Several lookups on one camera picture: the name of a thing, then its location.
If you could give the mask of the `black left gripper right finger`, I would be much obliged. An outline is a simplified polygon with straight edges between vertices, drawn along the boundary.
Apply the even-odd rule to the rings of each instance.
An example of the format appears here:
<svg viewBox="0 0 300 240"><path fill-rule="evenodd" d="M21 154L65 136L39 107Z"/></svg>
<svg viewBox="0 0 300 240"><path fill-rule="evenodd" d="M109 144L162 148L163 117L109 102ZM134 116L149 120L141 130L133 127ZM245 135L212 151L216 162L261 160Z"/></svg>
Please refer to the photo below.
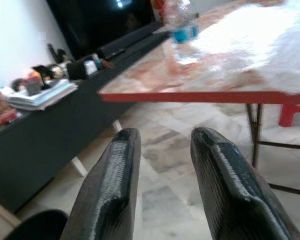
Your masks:
<svg viewBox="0 0 300 240"><path fill-rule="evenodd" d="M214 240L300 240L277 196L232 141L197 127L190 155Z"/></svg>

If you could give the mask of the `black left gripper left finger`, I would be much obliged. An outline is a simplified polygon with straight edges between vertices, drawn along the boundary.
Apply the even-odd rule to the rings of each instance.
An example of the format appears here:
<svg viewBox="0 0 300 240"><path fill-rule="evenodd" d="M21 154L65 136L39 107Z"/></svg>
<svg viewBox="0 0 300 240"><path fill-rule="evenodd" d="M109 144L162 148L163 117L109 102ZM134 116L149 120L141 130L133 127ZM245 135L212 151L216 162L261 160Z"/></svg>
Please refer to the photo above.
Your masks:
<svg viewBox="0 0 300 240"><path fill-rule="evenodd" d="M61 239L133 239L140 161L139 131L119 131L84 179Z"/></svg>

